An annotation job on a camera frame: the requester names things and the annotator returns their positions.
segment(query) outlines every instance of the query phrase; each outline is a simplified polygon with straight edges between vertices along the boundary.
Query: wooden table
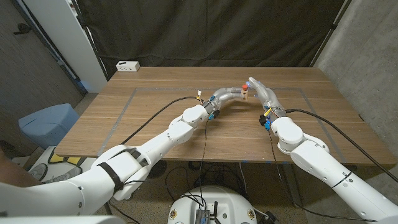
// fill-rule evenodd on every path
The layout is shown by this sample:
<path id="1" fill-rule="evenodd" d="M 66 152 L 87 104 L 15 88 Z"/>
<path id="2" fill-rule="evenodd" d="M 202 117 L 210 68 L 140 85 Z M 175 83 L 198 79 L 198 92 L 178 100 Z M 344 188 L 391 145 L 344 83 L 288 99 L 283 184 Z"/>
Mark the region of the wooden table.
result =
<path id="1" fill-rule="evenodd" d="M 174 99 L 196 96 L 208 99 L 222 87 L 242 86 L 254 77 L 272 88 L 285 107 L 319 114 L 336 124 L 381 164 L 395 164 L 396 158 L 373 130 L 358 116 L 339 91 L 317 68 L 220 68 L 142 67 L 138 72 L 116 72 L 57 146 L 61 156 L 96 157 L 101 150 L 120 144 L 148 118 Z M 261 104 L 249 91 L 249 101 L 232 100 L 223 105 L 217 119 L 207 127 L 206 161 L 274 162 L 267 131 L 258 118 Z M 197 100 L 178 101 L 134 136 L 127 145 L 139 146 L 158 135 L 184 109 Z M 346 139 L 327 124 L 302 113 L 288 114 L 303 131 L 325 141 L 330 153 L 344 164 L 372 164 Z M 199 161 L 203 154 L 205 123 L 192 138 L 173 148 L 166 160 Z M 281 153 L 273 136 L 276 159 L 292 162 Z"/>

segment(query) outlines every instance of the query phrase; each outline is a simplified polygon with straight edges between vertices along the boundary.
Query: wire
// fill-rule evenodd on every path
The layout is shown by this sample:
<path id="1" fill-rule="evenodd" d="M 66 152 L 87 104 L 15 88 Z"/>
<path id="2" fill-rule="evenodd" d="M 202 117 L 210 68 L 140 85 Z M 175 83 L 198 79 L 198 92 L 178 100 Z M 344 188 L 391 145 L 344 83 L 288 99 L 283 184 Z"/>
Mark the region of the wire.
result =
<path id="1" fill-rule="evenodd" d="M 264 216 L 267 217 L 267 218 L 269 217 L 269 216 L 268 216 L 267 214 L 265 214 L 264 212 L 262 212 L 262 211 L 260 211 L 260 210 L 258 210 L 258 209 L 256 209 L 256 208 L 254 208 L 254 207 L 253 207 L 253 209 L 254 209 L 255 212 L 258 212 L 258 213 L 260 213 L 261 215 L 264 215 Z"/>
<path id="2" fill-rule="evenodd" d="M 166 175 L 166 178 L 165 178 L 166 189 L 167 189 L 167 191 L 168 191 L 170 197 L 172 198 L 173 202 L 175 202 L 175 199 L 174 199 L 173 195 L 172 195 L 171 192 L 170 192 L 169 186 L 167 185 L 167 178 L 169 177 L 169 175 L 170 175 L 173 171 L 175 171 L 175 170 L 177 170 L 177 169 L 183 169 L 183 170 L 185 170 L 185 177 L 186 177 L 186 180 L 187 180 L 188 193 L 189 193 L 189 195 L 183 194 L 182 196 L 180 196 L 180 198 L 182 198 L 182 197 L 187 197 L 187 198 L 193 200 L 194 202 L 196 202 L 197 204 L 199 204 L 201 207 L 206 207 L 206 206 L 207 206 L 207 205 L 206 205 L 206 200 L 202 198 L 203 201 L 202 201 L 202 203 L 200 203 L 200 202 L 198 201 L 198 199 L 196 198 L 196 197 L 200 197 L 200 196 L 199 196 L 199 195 L 193 195 L 193 194 L 191 193 L 191 191 L 189 190 L 189 189 L 191 189 L 191 187 L 190 187 L 189 182 L 188 182 L 188 171 L 187 171 L 187 169 L 186 169 L 185 167 L 176 167 L 176 168 L 170 170 L 169 173 Z"/>
<path id="3" fill-rule="evenodd" d="M 243 195 L 243 192 L 246 192 L 246 190 L 244 189 L 244 182 L 242 181 L 242 179 L 240 178 L 240 176 L 237 174 L 238 173 L 238 168 L 236 168 L 236 166 L 238 165 L 238 163 L 235 163 L 235 172 L 232 172 L 232 169 L 230 169 L 230 171 L 232 172 L 232 174 L 234 174 L 236 176 L 236 184 L 238 185 L 238 188 L 241 190 L 241 195 Z"/>
<path id="4" fill-rule="evenodd" d="M 275 111 L 273 109 L 271 109 L 271 112 L 277 117 L 279 118 L 279 116 L 275 113 Z"/>
<path id="5" fill-rule="evenodd" d="M 203 148 L 203 155 L 201 157 L 200 161 L 200 168 L 199 168 L 199 189 L 200 189 L 200 197 L 201 197 L 201 203 L 203 204 L 203 195 L 201 193 L 201 167 L 203 165 L 203 160 L 205 158 L 205 152 L 206 152 L 206 141 L 207 141 L 207 123 L 209 122 L 209 119 L 207 119 L 206 124 L 205 124 L 205 147 Z"/>
<path id="6" fill-rule="evenodd" d="M 123 186 L 121 186 L 120 188 L 116 189 L 115 192 L 117 192 L 118 190 L 123 189 L 123 187 L 127 184 L 131 184 L 131 183 L 136 183 L 136 182 L 150 182 L 149 180 L 132 180 L 132 181 L 127 181 L 126 183 L 123 183 Z"/>
<path id="7" fill-rule="evenodd" d="M 243 180 L 240 178 L 240 176 L 237 174 L 237 172 L 234 172 L 232 170 L 232 168 L 230 168 L 227 165 L 222 165 L 222 168 L 223 168 L 222 170 L 219 170 L 219 169 L 218 170 L 212 170 L 212 168 L 219 168 L 219 167 L 218 167 L 218 165 L 212 165 L 209 168 L 203 168 L 205 171 L 201 175 L 201 177 L 206 177 L 208 172 L 214 172 L 215 173 L 214 176 L 213 176 L 214 181 L 210 181 L 209 180 L 211 184 L 222 185 L 222 186 L 227 187 L 229 189 L 234 189 L 234 191 L 239 192 L 239 194 L 241 194 L 243 197 L 245 197 L 246 194 L 245 194 L 245 191 L 244 191 Z M 216 178 L 216 174 L 223 175 L 223 173 L 225 173 L 225 172 L 234 175 L 234 177 L 237 180 L 238 190 L 236 190 L 234 187 L 226 184 L 225 182 L 219 182 L 219 179 Z"/>
<path id="8" fill-rule="evenodd" d="M 278 163 L 276 161 L 276 157 L 275 157 L 275 152 L 274 152 L 274 145 L 272 143 L 272 137 L 271 137 L 271 132 L 268 130 L 268 135 L 269 135 L 269 140 L 271 142 L 271 150 L 272 150 L 272 155 L 274 156 L 274 161 L 276 164 L 276 169 L 278 170 L 278 175 L 279 175 L 279 180 L 283 186 L 283 190 L 285 191 L 287 197 L 290 199 L 290 201 L 292 201 L 292 203 L 296 206 L 298 206 L 299 208 L 305 210 L 306 212 L 312 213 L 314 215 L 319 215 L 322 217 L 327 217 L 327 218 L 337 218 L 337 219 L 344 219 L 344 220 L 353 220 L 353 221 L 365 221 L 365 222 L 377 222 L 376 220 L 368 220 L 368 219 L 363 219 L 363 218 L 349 218 L 349 217 L 338 217 L 338 216 L 333 216 L 333 215 L 324 215 L 321 213 L 317 213 L 317 212 L 313 212 L 311 210 L 308 210 L 306 208 L 304 208 L 302 205 L 297 204 L 294 199 L 290 196 L 290 194 L 287 192 L 286 186 L 284 184 L 284 181 L 282 180 L 282 176 L 280 175 L 280 171 L 279 171 L 279 166 Z"/>
<path id="9" fill-rule="evenodd" d="M 193 165 L 193 163 L 194 163 L 194 161 L 189 161 L 188 162 L 188 168 L 191 169 L 191 170 L 199 170 L 200 162 L 199 162 L 199 166 L 195 166 L 195 165 Z M 203 162 L 203 165 L 214 164 L 214 163 L 216 163 L 216 162 Z"/>
<path id="10" fill-rule="evenodd" d="M 346 138 L 352 145 L 354 145 L 357 149 L 359 149 L 368 159 L 370 159 L 370 161 L 372 161 L 376 166 L 378 166 L 378 168 L 383 170 L 387 175 L 389 175 L 394 181 L 396 181 L 398 183 L 398 178 L 396 176 L 391 174 L 386 168 L 384 168 L 380 163 L 378 163 L 375 159 L 373 159 L 373 157 L 370 156 L 363 148 L 361 148 L 361 146 L 356 144 L 351 138 L 349 138 L 342 130 L 337 128 L 332 122 L 328 121 L 325 118 L 322 118 L 321 116 L 319 116 L 317 114 L 311 113 L 309 111 L 305 111 L 305 110 L 301 110 L 301 109 L 289 109 L 289 110 L 286 110 L 286 113 L 291 113 L 291 112 L 301 112 L 301 113 L 309 114 L 311 116 L 314 116 L 314 117 L 326 122 L 332 128 L 334 128 L 336 131 L 338 131 L 344 138 Z"/>
<path id="11" fill-rule="evenodd" d="M 125 144 L 126 142 L 128 142 L 128 140 L 130 140 L 133 136 L 135 136 L 139 131 L 141 131 L 142 128 L 144 128 L 150 121 L 152 121 L 160 112 L 162 112 L 164 109 L 166 109 L 167 107 L 169 107 L 170 105 L 172 105 L 173 103 L 180 101 L 180 100 L 185 100 L 185 99 L 195 99 L 195 100 L 199 100 L 197 99 L 195 96 L 186 96 L 186 97 L 181 97 L 178 98 L 176 100 L 171 101 L 169 104 L 167 104 L 166 106 L 164 106 L 162 109 L 160 109 L 158 112 L 156 112 L 156 114 L 154 114 L 151 118 L 149 118 L 147 120 L 147 122 L 145 122 L 141 127 L 139 127 L 134 133 L 132 133 L 128 138 L 126 138 L 126 140 L 124 140 L 121 144 Z"/>
<path id="12" fill-rule="evenodd" d="M 246 187 L 246 180 L 244 179 L 243 171 L 242 171 L 242 165 L 239 163 L 239 168 L 241 169 L 241 174 L 243 177 L 243 182 L 244 182 L 244 192 L 246 193 L 246 196 L 248 196 L 248 188 Z"/>
<path id="13" fill-rule="evenodd" d="M 133 219 L 133 217 L 130 217 L 129 215 L 126 215 L 124 212 L 122 212 L 122 210 L 120 210 L 118 207 L 116 207 L 115 205 L 113 205 L 111 203 L 111 200 L 108 201 L 109 205 L 112 206 L 114 209 L 116 209 L 116 211 L 118 211 L 120 214 L 122 214 L 123 216 L 125 216 L 126 218 L 129 218 L 130 220 L 132 220 L 135 224 L 140 224 L 137 220 Z"/>

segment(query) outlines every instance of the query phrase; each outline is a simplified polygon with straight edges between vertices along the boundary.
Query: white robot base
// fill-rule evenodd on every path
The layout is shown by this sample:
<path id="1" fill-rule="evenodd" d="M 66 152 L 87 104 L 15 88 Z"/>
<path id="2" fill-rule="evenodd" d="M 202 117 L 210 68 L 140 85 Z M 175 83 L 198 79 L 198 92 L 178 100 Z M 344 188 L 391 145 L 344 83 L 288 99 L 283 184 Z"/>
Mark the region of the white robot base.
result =
<path id="1" fill-rule="evenodd" d="M 214 220 L 214 212 L 219 223 L 230 224 L 255 224 L 257 223 L 253 206 L 242 195 L 226 187 L 207 185 L 201 188 L 202 197 L 206 201 L 208 212 L 203 207 L 187 197 L 176 200 L 169 213 L 168 224 L 188 223 L 217 223 Z M 200 188 L 192 189 L 192 195 L 200 195 Z"/>

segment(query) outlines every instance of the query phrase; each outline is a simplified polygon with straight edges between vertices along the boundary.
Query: blue bin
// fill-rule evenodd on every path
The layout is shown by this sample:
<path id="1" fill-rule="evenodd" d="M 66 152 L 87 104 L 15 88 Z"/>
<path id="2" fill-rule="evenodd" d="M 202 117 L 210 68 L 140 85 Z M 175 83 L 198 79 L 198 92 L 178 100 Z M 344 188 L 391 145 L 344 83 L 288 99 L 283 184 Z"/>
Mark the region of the blue bin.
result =
<path id="1" fill-rule="evenodd" d="M 79 119 L 69 103 L 51 106 L 21 118 L 19 128 L 32 142 L 43 149 L 57 146 Z"/>

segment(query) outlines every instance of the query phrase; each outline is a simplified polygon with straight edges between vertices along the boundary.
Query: black cable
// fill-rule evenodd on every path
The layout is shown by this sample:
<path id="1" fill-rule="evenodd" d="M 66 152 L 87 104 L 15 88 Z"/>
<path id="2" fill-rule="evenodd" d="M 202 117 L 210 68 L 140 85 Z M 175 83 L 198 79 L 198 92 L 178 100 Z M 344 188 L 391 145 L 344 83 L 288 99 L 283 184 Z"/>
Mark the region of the black cable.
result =
<path id="1" fill-rule="evenodd" d="M 271 132 L 270 132 L 269 130 L 268 130 L 268 135 L 269 135 L 269 140 L 270 140 L 270 142 L 271 142 L 272 155 L 274 156 L 275 165 L 276 165 L 276 168 L 277 168 L 277 170 L 278 170 L 279 180 L 280 180 L 280 182 L 281 182 L 281 184 L 282 184 L 282 186 L 283 186 L 283 190 L 285 191 L 287 197 L 290 199 L 290 201 L 292 201 L 292 203 L 293 203 L 294 205 L 298 206 L 298 207 L 301 208 L 302 210 L 305 210 L 306 212 L 312 213 L 312 214 L 314 214 L 314 215 L 319 215 L 319 216 L 322 216 L 322 217 L 327 217 L 327 218 L 338 218 L 338 219 L 353 220 L 353 221 L 377 222 L 376 220 L 368 220 L 368 219 L 363 219 L 363 218 L 348 218 L 348 217 L 338 217 L 338 216 L 333 216 L 333 215 L 324 215 L 324 214 L 321 214 L 321 213 L 317 213 L 317 212 L 313 212 L 313 211 L 311 211 L 311 210 L 308 210 L 308 209 L 304 208 L 302 205 L 297 204 L 297 203 L 294 201 L 294 199 L 290 196 L 290 194 L 288 193 L 288 191 L 287 191 L 287 189 L 286 189 L 286 186 L 285 186 L 285 184 L 284 184 L 284 181 L 282 180 L 282 176 L 280 175 L 279 166 L 278 166 L 278 163 L 277 163 L 277 161 L 276 161 L 276 157 L 275 157 L 275 153 L 274 153 L 274 145 L 273 145 L 273 143 L 272 143 Z"/>
<path id="2" fill-rule="evenodd" d="M 200 188 L 200 197 L 201 197 L 201 203 L 203 204 L 203 195 L 201 193 L 201 167 L 203 165 L 203 160 L 205 158 L 205 152 L 206 152 L 206 141 L 207 141 L 207 123 L 209 122 L 209 119 L 207 119 L 206 121 L 206 125 L 205 125 L 205 147 L 203 148 L 203 155 L 201 157 L 201 161 L 200 161 L 200 168 L 199 168 L 199 188 Z"/>
<path id="3" fill-rule="evenodd" d="M 200 195 L 193 195 L 193 194 L 190 194 L 190 195 L 183 194 L 183 195 L 180 196 L 180 198 L 183 198 L 183 197 L 187 197 L 187 198 L 193 200 L 194 202 L 196 202 L 197 204 L 199 204 L 200 206 L 202 206 L 202 207 L 205 208 L 205 210 L 206 210 L 206 208 L 207 208 L 207 203 L 206 203 L 206 200 L 205 200 L 202 196 L 200 196 Z M 201 203 L 197 200 L 196 197 L 200 197 L 200 198 L 204 201 L 204 204 L 201 204 Z"/>
<path id="4" fill-rule="evenodd" d="M 370 159 L 370 161 L 372 161 L 376 166 L 378 166 L 378 168 L 383 170 L 387 175 L 389 175 L 394 181 L 396 181 L 398 183 L 398 178 L 396 176 L 391 174 L 386 168 L 384 168 L 380 163 L 378 163 L 375 159 L 373 159 L 373 157 L 370 156 L 363 148 L 361 148 L 361 146 L 356 144 L 351 138 L 349 138 L 342 130 L 337 128 L 332 122 L 328 121 L 325 118 L 322 118 L 321 116 L 319 116 L 317 114 L 311 113 L 309 111 L 305 111 L 305 110 L 301 110 L 301 109 L 289 109 L 289 110 L 286 110 L 286 113 L 291 113 L 291 112 L 301 112 L 301 113 L 309 114 L 311 116 L 314 116 L 314 117 L 326 122 L 332 128 L 334 128 L 336 131 L 338 131 L 344 138 L 346 138 L 352 145 L 354 145 L 357 149 L 359 149 L 368 159 Z"/>
<path id="5" fill-rule="evenodd" d="M 199 170 L 200 162 L 199 162 L 199 166 L 195 166 L 195 165 L 193 165 L 193 163 L 194 163 L 194 161 L 189 161 L 188 162 L 188 168 L 191 169 L 191 170 Z M 203 162 L 203 165 L 214 164 L 214 163 L 216 163 L 216 162 Z"/>
<path id="6" fill-rule="evenodd" d="M 123 187 L 127 184 L 135 183 L 135 182 L 150 182 L 149 180 L 132 180 L 132 181 L 127 181 L 126 183 L 123 183 L 123 186 L 120 188 L 116 189 L 116 191 L 123 189 Z"/>
<path id="7" fill-rule="evenodd" d="M 147 122 L 145 122 L 141 127 L 139 127 L 134 133 L 132 133 L 128 138 L 126 138 L 126 140 L 124 140 L 121 144 L 125 144 L 126 142 L 128 142 L 128 140 L 130 140 L 133 136 L 135 136 L 139 131 L 141 131 L 142 128 L 144 128 L 150 121 L 152 121 L 160 112 L 162 112 L 164 109 L 166 109 L 167 107 L 169 107 L 170 105 L 172 105 L 173 103 L 180 101 L 180 100 L 185 100 L 185 99 L 197 99 L 195 96 L 186 96 L 186 97 L 182 97 L 176 100 L 171 101 L 169 104 L 167 104 L 166 106 L 164 106 L 162 109 L 160 109 L 158 112 L 156 112 L 156 114 L 154 114 L 151 118 L 149 118 L 147 120 Z"/>
<path id="8" fill-rule="evenodd" d="M 207 172 L 227 172 L 227 173 L 231 173 L 231 174 L 233 174 L 234 175 L 234 177 L 236 178 L 236 182 L 237 182 L 237 185 L 238 185 L 238 190 L 234 190 L 234 191 L 236 191 L 236 192 L 239 192 L 243 197 L 246 197 L 245 196 L 245 193 L 244 193 L 244 184 L 243 184 L 243 181 L 242 181 L 242 179 L 240 178 L 240 176 L 236 173 L 236 172 L 234 172 L 233 170 L 232 170 L 232 168 L 230 168 L 229 166 L 227 166 L 227 165 L 221 165 L 222 167 L 223 167 L 223 169 L 222 170 L 211 170 L 212 168 L 218 168 L 218 165 L 217 164 L 215 164 L 215 165 L 212 165 L 212 166 L 210 166 L 209 168 L 203 168 L 205 171 L 204 171 L 204 173 L 203 173 L 203 175 L 201 175 L 201 177 L 206 177 L 207 176 Z M 214 180 L 214 181 L 210 181 L 210 183 L 211 184 L 217 184 L 217 185 L 222 185 L 222 186 L 224 186 L 224 187 L 227 187 L 227 188 L 229 188 L 229 189 L 234 189 L 234 187 L 232 187 L 232 186 L 230 186 L 230 185 L 228 185 L 228 184 L 226 184 L 226 183 L 219 183 L 219 182 L 217 182 L 216 180 Z"/>
<path id="9" fill-rule="evenodd" d="M 166 189 L 167 189 L 167 191 L 168 191 L 170 197 L 172 198 L 173 202 L 175 202 L 175 199 L 174 199 L 172 193 L 170 192 L 169 185 L 167 184 L 167 178 L 169 177 L 169 175 L 170 175 L 173 171 L 175 171 L 175 170 L 177 170 L 177 169 L 183 169 L 183 170 L 185 171 L 185 177 L 186 177 L 187 186 L 188 186 L 188 193 L 189 193 L 190 195 L 192 195 L 192 193 L 191 193 L 191 191 L 190 191 L 191 186 L 189 185 L 189 181 L 188 181 L 188 170 L 187 170 L 187 168 L 185 168 L 185 167 L 176 167 L 176 168 L 170 170 L 169 173 L 166 175 L 166 178 L 165 178 Z"/>
<path id="10" fill-rule="evenodd" d="M 111 200 L 108 201 L 109 205 L 112 206 L 114 209 L 116 209 L 116 211 L 118 211 L 120 214 L 122 214 L 123 216 L 125 216 L 126 218 L 129 218 L 130 220 L 132 220 L 135 224 L 140 224 L 137 220 L 133 219 L 133 217 L 130 217 L 128 215 L 126 215 L 124 212 L 122 212 L 122 210 L 120 210 L 118 207 L 116 207 L 115 205 L 113 205 L 111 203 Z"/>
<path id="11" fill-rule="evenodd" d="M 334 186 L 332 186 L 332 188 L 333 188 L 333 187 L 336 187 L 336 186 L 339 185 L 339 184 L 341 184 L 341 183 L 342 183 L 344 180 L 346 180 L 352 173 L 353 173 L 353 171 L 350 171 L 348 175 L 345 175 L 345 177 L 344 177 L 341 181 L 339 181 L 337 184 L 335 184 Z"/>

